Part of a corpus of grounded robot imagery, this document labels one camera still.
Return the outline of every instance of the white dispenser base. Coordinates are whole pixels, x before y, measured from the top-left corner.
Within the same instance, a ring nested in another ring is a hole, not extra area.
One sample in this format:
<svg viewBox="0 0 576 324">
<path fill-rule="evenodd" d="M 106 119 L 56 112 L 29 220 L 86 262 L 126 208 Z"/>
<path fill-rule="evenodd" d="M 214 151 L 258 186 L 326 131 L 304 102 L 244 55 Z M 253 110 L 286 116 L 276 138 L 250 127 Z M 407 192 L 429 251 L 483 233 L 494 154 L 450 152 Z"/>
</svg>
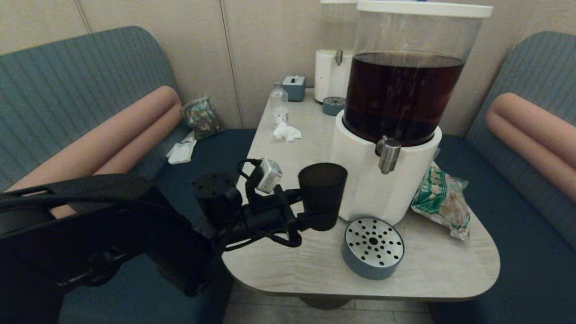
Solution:
<svg viewBox="0 0 576 324">
<path fill-rule="evenodd" d="M 348 170 L 340 217 L 353 221 L 372 216 L 394 225 L 410 207 L 442 140 L 442 131 L 436 127 L 427 143 L 402 147 L 394 171 L 383 175 L 378 168 L 376 144 L 350 132 L 343 117 L 344 111 L 336 116 L 332 143 L 332 161 Z"/>
<path fill-rule="evenodd" d="M 322 102 L 327 97 L 346 98 L 352 66 L 352 51 L 344 51 L 340 66 L 336 64 L 336 51 L 316 51 L 314 99 Z"/>
</svg>

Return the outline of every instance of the table leg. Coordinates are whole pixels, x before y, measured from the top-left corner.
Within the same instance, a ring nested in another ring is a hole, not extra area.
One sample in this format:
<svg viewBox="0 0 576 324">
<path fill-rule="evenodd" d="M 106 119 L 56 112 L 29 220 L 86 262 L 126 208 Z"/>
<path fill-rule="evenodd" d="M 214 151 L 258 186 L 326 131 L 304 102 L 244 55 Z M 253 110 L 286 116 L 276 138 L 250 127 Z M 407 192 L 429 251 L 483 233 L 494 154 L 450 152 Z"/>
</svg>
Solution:
<svg viewBox="0 0 576 324">
<path fill-rule="evenodd" d="M 309 298 L 300 297 L 308 306 L 321 310 L 335 310 L 350 302 L 351 299 Z"/>
</svg>

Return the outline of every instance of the dark tea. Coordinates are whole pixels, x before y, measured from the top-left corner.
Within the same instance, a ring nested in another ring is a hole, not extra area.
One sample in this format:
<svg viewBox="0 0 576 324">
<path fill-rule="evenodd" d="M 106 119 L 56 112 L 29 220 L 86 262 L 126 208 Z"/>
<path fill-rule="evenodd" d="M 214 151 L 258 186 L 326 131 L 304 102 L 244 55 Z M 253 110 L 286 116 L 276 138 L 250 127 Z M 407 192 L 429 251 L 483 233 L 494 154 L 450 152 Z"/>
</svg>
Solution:
<svg viewBox="0 0 576 324">
<path fill-rule="evenodd" d="M 461 59 L 425 52 L 370 52 L 352 60 L 344 125 L 377 143 L 430 140 L 464 67 Z"/>
</svg>

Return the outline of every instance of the white table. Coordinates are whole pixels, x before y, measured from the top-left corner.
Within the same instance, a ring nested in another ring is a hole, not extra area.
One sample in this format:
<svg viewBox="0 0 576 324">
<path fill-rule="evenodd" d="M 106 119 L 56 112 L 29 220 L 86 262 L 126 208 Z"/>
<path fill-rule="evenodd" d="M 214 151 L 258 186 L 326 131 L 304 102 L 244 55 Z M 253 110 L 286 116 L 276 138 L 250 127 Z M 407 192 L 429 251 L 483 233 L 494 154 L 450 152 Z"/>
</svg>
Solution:
<svg viewBox="0 0 576 324">
<path fill-rule="evenodd" d="M 306 90 L 300 103 L 289 103 L 289 125 L 302 131 L 293 143 L 277 141 L 272 135 L 270 107 L 266 107 L 248 157 L 268 157 L 280 164 L 282 187 L 298 187 L 298 172 L 307 165 L 329 161 L 335 117 L 324 115 L 314 101 L 313 89 Z M 244 172 L 252 171 L 246 165 Z M 244 178 L 238 189 L 244 203 Z M 301 203 L 293 205 L 302 212 Z M 381 281 L 360 277 L 348 268 L 340 248 L 347 223 L 338 219 L 326 232 L 301 232 L 302 245 L 288 248 L 262 239 L 223 260 L 240 282 L 261 293 L 304 298 L 394 299 L 418 301 L 467 300 L 488 290 L 500 271 L 494 241 L 476 215 L 471 216 L 471 236 L 462 242 L 449 230 L 409 211 L 395 225 L 406 247 L 394 274 Z"/>
</svg>

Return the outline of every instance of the beverage dispenser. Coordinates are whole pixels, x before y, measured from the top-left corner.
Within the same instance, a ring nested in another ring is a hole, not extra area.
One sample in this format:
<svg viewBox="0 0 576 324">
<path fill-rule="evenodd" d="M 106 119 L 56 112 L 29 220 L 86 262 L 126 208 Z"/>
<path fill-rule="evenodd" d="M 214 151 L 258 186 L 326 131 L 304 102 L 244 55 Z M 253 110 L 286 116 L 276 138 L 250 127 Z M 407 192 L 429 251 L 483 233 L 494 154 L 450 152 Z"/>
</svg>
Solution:
<svg viewBox="0 0 576 324">
<path fill-rule="evenodd" d="M 358 0 L 320 0 L 321 50 L 316 51 L 314 98 L 346 98 Z"/>
<path fill-rule="evenodd" d="M 427 172 L 452 90 L 492 7 L 359 0 L 346 108 L 332 159 L 348 172 L 340 216 L 399 222 Z"/>
</svg>

